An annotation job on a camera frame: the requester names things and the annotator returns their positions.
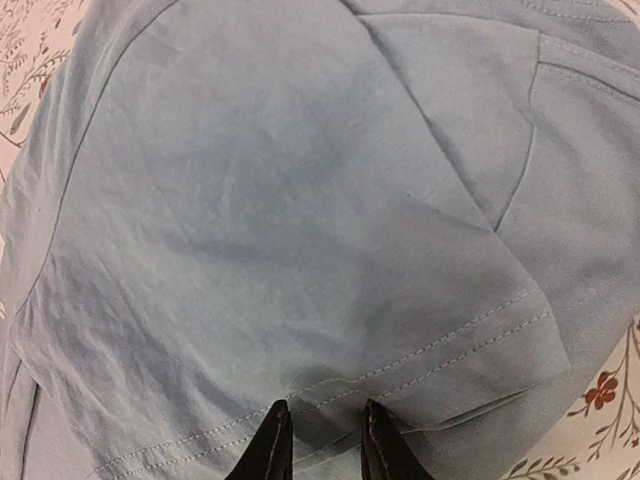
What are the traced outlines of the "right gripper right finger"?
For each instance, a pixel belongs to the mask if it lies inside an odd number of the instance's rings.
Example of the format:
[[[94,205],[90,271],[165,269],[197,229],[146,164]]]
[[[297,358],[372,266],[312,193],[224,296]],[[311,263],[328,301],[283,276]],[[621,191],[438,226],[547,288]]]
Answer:
[[[386,409],[369,399],[362,413],[361,476],[366,480],[430,480]]]

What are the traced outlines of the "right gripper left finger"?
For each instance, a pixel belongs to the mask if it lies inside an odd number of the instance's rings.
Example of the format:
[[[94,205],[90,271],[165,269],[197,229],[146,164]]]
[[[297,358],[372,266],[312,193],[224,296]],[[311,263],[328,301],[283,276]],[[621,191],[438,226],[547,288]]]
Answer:
[[[292,480],[293,425],[285,400],[276,401],[226,480]]]

